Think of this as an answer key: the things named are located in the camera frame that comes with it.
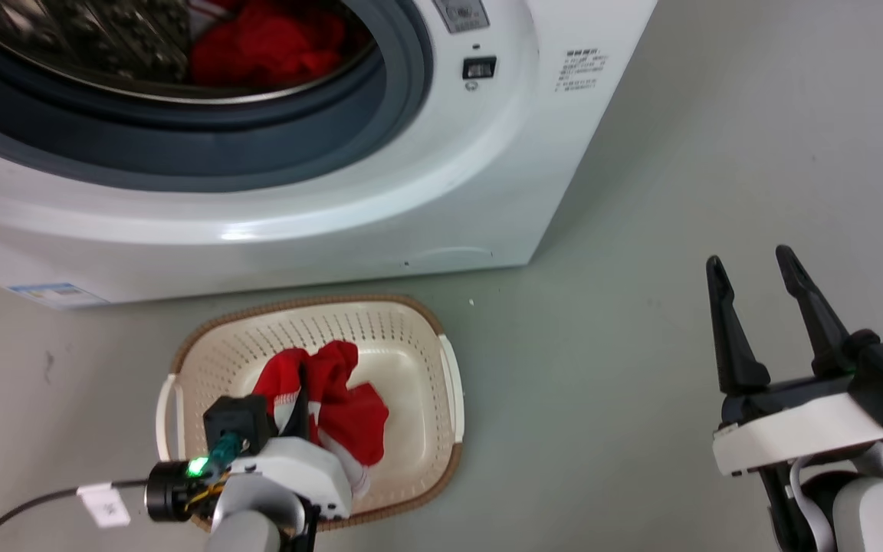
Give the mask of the blue energy label sticker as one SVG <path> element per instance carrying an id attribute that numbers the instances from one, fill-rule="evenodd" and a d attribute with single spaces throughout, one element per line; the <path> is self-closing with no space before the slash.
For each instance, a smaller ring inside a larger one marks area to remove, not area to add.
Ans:
<path id="1" fill-rule="evenodd" d="M 8 290 L 35 303 L 51 307 L 53 310 L 80 310 L 85 307 L 111 304 L 97 294 L 92 294 L 81 287 L 66 282 L 11 286 L 8 287 Z"/>

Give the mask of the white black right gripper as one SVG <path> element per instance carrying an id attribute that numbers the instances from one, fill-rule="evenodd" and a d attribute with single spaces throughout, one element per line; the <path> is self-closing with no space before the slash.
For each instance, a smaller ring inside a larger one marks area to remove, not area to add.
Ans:
<path id="1" fill-rule="evenodd" d="M 843 321 L 792 248 L 778 245 L 775 256 L 806 326 L 814 375 L 854 373 L 855 361 L 845 352 L 849 332 Z M 705 270 L 718 386 L 726 395 L 721 425 L 714 431 L 714 460 L 722 475 L 883 440 L 883 426 L 849 395 L 849 375 L 807 377 L 767 389 L 770 373 L 754 356 L 740 325 L 724 264 L 712 255 Z"/>

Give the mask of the beige perforated laundry basket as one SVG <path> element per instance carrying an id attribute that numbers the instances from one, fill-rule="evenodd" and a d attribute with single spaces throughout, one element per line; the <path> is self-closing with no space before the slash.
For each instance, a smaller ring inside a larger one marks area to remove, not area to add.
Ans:
<path id="1" fill-rule="evenodd" d="M 389 410 L 385 454 L 350 517 L 321 521 L 319 531 L 372 523 L 426 505 L 451 482 L 464 436 L 464 394 L 455 350 L 438 318 L 404 296 L 297 298 L 231 312 L 204 323 L 183 342 L 156 406 L 162 461 L 204 455 L 203 412 L 218 397 L 254 388 L 282 350 L 315 353 L 330 341 L 357 346 L 348 384 L 371 384 Z"/>

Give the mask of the red garment with white trim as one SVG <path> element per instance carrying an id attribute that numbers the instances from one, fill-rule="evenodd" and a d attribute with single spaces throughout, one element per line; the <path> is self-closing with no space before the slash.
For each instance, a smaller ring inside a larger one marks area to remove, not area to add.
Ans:
<path id="1" fill-rule="evenodd" d="M 357 346 L 347 341 L 330 341 L 315 353 L 281 350 L 265 364 L 252 389 L 253 395 L 264 397 L 277 429 L 285 429 L 297 399 L 306 397 L 308 440 L 337 457 L 355 499 L 368 493 L 371 468 L 385 454 L 389 418 L 388 406 L 372 384 L 348 383 L 358 360 Z"/>

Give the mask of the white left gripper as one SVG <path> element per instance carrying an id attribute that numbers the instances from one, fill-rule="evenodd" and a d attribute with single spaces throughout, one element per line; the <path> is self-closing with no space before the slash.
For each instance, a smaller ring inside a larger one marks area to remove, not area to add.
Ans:
<path id="1" fill-rule="evenodd" d="M 307 366 L 297 391 L 279 395 L 279 438 L 258 455 L 237 458 L 228 476 L 228 516 L 256 511 L 275 524 L 353 516 L 353 489 L 339 459 L 310 440 Z"/>

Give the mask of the stainless steel washer drum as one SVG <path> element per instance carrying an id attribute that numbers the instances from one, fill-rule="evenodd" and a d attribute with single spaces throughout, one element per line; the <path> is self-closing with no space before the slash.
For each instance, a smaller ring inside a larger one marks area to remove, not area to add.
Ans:
<path id="1" fill-rule="evenodd" d="M 343 0 L 315 0 L 347 18 L 343 62 L 326 77 L 275 88 L 192 82 L 192 43 L 220 15 L 199 0 L 0 0 L 0 48 L 52 74 L 169 104 L 254 104 L 312 90 L 366 60 L 376 41 Z"/>

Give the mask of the white front-loading washing machine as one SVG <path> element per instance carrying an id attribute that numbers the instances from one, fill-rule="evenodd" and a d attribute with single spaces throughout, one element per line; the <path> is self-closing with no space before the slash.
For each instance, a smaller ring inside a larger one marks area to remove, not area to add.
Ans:
<path id="1" fill-rule="evenodd" d="M 658 0 L 482 0 L 432 45 L 417 116 L 377 153 L 257 191 L 144 192 L 0 158 L 0 288 L 110 304 L 526 265 Z"/>

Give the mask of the grey rubber door gasket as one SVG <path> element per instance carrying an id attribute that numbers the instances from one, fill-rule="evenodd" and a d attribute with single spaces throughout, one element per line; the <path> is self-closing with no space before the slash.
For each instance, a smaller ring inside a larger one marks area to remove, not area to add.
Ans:
<path id="1" fill-rule="evenodd" d="M 0 48 L 0 158 L 144 192 L 257 191 L 340 170 L 412 123 L 432 81 L 415 0 L 346 0 L 378 49 L 315 90 L 239 105 L 123 97 L 50 76 Z"/>

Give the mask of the red garment in drum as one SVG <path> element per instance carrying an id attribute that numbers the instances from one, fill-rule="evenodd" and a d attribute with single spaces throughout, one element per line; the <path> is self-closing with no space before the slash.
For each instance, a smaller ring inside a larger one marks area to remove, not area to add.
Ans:
<path id="1" fill-rule="evenodd" d="M 343 62 L 347 18 L 315 0 L 199 0 L 220 15 L 192 43 L 203 87 L 275 88 L 318 80 Z"/>

